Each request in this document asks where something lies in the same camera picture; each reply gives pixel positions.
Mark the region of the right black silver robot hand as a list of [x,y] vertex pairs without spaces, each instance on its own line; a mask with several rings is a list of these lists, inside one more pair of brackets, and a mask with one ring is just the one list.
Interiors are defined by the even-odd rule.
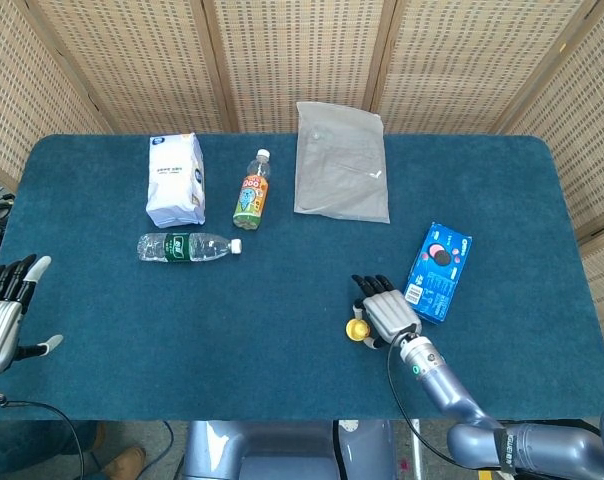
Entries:
[[345,327],[350,340],[377,350],[421,334],[418,315],[385,276],[352,275],[351,278],[364,297],[352,305],[353,317]]

